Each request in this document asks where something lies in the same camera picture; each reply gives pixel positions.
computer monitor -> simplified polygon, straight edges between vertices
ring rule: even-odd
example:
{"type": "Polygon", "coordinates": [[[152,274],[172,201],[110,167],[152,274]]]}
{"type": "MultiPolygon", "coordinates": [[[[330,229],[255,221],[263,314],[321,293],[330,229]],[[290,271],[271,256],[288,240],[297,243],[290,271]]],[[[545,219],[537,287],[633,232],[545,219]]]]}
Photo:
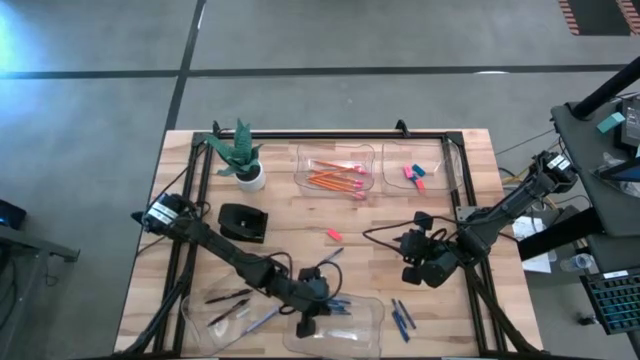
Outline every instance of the computer monitor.
{"type": "Polygon", "coordinates": [[[640,182],[640,158],[629,160],[602,171],[600,172],[600,177],[614,181],[640,182]]]}

plastic tray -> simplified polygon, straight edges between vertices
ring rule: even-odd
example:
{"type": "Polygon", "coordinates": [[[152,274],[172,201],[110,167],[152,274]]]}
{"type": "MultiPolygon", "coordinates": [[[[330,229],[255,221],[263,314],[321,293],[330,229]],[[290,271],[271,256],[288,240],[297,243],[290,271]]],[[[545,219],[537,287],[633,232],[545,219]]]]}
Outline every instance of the plastic tray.
{"type": "Polygon", "coordinates": [[[332,359],[380,358],[380,326],[384,305],[375,298],[340,294],[351,302],[351,315],[316,316],[316,333],[306,338],[296,336],[300,313],[289,315],[284,346],[290,351],[332,359]]]}
{"type": "Polygon", "coordinates": [[[355,200],[364,200],[367,191],[374,184],[374,159],[375,151],[371,145],[335,145],[333,143],[303,144],[298,146],[297,167],[294,181],[298,184],[300,192],[304,196],[344,197],[355,200]],[[322,186],[309,182],[309,177],[318,175],[318,171],[335,172],[334,176],[341,182],[341,190],[329,190],[322,186]],[[357,182],[357,185],[349,185],[349,180],[357,182]]]}
{"type": "Polygon", "coordinates": [[[194,337],[202,355],[211,356],[224,350],[257,328],[256,325],[274,309],[273,304],[265,304],[261,299],[263,295],[256,291],[213,304],[205,304],[207,300],[242,289],[249,288],[242,278],[230,273],[209,288],[191,293],[180,304],[180,311],[186,319],[189,332],[194,337]],[[249,299],[249,302],[216,325],[208,326],[211,320],[242,299],[249,299]]]}
{"type": "Polygon", "coordinates": [[[382,145],[382,192],[397,196],[441,196],[457,189],[463,184],[460,149],[452,142],[433,144],[412,144],[406,142],[387,142],[382,145]],[[406,165],[418,165],[425,171],[419,177],[425,187],[418,191],[416,184],[407,179],[404,173],[406,165]],[[449,179],[447,168],[452,170],[449,179]]]}

keyboard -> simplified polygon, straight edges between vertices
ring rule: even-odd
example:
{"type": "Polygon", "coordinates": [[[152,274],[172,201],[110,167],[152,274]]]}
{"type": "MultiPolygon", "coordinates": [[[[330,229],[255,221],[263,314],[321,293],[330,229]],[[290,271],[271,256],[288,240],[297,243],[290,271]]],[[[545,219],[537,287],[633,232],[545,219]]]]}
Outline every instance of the keyboard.
{"type": "Polygon", "coordinates": [[[580,276],[608,335],[640,330],[640,268],[580,276]]]}

pink eraser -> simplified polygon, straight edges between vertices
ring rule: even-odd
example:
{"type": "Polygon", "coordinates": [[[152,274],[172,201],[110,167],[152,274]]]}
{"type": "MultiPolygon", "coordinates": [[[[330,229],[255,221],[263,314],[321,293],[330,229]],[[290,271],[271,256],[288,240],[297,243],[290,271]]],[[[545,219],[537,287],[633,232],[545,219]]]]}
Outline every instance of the pink eraser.
{"type": "Polygon", "coordinates": [[[411,170],[411,166],[409,165],[404,166],[404,176],[406,176],[407,179],[413,178],[413,170],[411,170]]]}
{"type": "Polygon", "coordinates": [[[329,234],[329,236],[331,236],[331,238],[335,241],[342,241],[342,235],[340,235],[339,232],[333,229],[327,230],[327,234],[329,234]]]}
{"type": "Polygon", "coordinates": [[[422,180],[416,179],[415,183],[416,183],[416,186],[418,187],[418,189],[424,190],[424,184],[422,183],[422,180]]]}

wooden table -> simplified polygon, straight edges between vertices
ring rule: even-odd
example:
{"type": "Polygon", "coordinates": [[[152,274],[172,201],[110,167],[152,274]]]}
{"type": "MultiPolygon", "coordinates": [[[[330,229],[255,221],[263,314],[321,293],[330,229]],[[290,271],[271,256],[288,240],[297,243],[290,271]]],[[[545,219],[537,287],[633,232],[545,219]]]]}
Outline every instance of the wooden table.
{"type": "MultiPolygon", "coordinates": [[[[475,187],[476,199],[481,206],[491,206],[503,197],[496,160],[486,129],[461,130],[467,151],[469,166],[475,187]]],[[[152,197],[161,191],[187,163],[192,131],[170,131],[163,145],[152,197]]],[[[207,201],[212,210],[205,218],[217,230],[218,209],[223,203],[243,203],[269,213],[268,233],[263,245],[238,243],[245,251],[269,254],[286,250],[294,259],[294,274],[301,266],[316,264],[339,246],[345,250],[336,259],[345,274],[343,293],[375,297],[386,308],[382,323],[382,356],[465,356],[476,355],[477,347],[472,326],[471,311],[464,274],[456,273],[437,289],[426,285],[414,286],[401,281],[405,264],[399,255],[362,237],[365,229],[395,224],[413,218],[417,210],[432,215],[453,217],[448,193],[431,196],[387,196],[381,189],[380,166],[375,168],[376,184],[365,201],[340,198],[310,198],[302,196],[293,181],[298,145],[310,140],[266,140],[260,160],[267,172],[266,188],[257,194],[243,193],[232,177],[215,176],[223,166],[214,156],[209,177],[207,201]],[[341,244],[326,235],[327,228],[334,228],[344,236],[341,244]],[[411,341],[405,344],[390,315],[391,298],[402,299],[416,321],[417,330],[410,333],[411,341]]],[[[388,140],[332,140],[339,145],[371,144],[380,159],[382,144],[388,140]]],[[[193,192],[197,192],[199,171],[195,176],[193,192]]],[[[168,193],[182,191],[179,180],[168,193]]],[[[443,221],[436,221],[434,229],[454,228],[443,221]]],[[[405,228],[376,233],[378,239],[390,241],[405,228]]],[[[140,246],[157,237],[144,234],[140,246]]],[[[146,326],[157,310],[162,296],[170,241],[162,241],[143,253],[135,263],[122,322],[116,341],[116,350],[126,348],[146,326]]],[[[498,301],[516,328],[534,346],[541,348],[538,327],[522,270],[516,244],[500,238],[490,256],[498,301]]],[[[200,249],[197,255],[192,292],[206,289],[232,268],[213,254],[200,249]]],[[[330,284],[336,276],[328,270],[330,284]]],[[[265,304],[273,299],[265,299],[265,304]]],[[[493,344],[488,311],[482,305],[483,321],[490,348],[493,344]]],[[[172,338],[175,315],[170,318],[167,336],[172,338]]],[[[286,318],[278,316],[264,325],[257,333],[249,335],[218,356],[278,357],[300,356],[289,352],[282,343],[286,318]]],[[[190,334],[186,334],[183,356],[200,355],[198,346],[190,334]]]]}

